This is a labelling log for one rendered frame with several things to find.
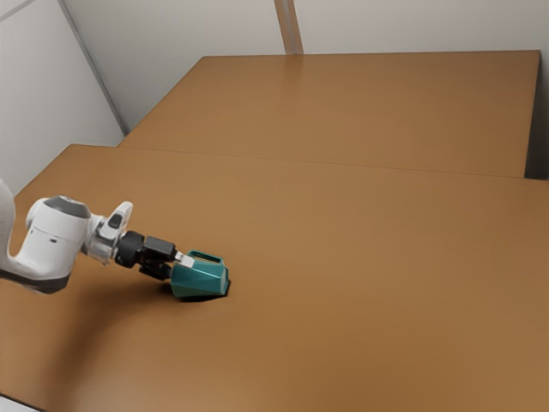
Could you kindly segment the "teal faceted mug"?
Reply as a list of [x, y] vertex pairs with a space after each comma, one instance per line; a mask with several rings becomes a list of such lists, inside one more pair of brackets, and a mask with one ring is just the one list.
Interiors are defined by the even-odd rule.
[[229, 269], [223, 258], [196, 250], [179, 253], [170, 275], [176, 298], [225, 296], [229, 283]]

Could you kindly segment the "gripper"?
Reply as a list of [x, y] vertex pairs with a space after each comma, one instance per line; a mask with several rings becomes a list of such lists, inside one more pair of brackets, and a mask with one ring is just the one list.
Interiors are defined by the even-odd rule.
[[[145, 259], [141, 261], [142, 248]], [[171, 263], [192, 267], [195, 259], [179, 251], [171, 242], [152, 236], [145, 239], [138, 232], [128, 231], [118, 242], [114, 262], [128, 269], [139, 264], [139, 271], [144, 275], [167, 281], [172, 277]]]

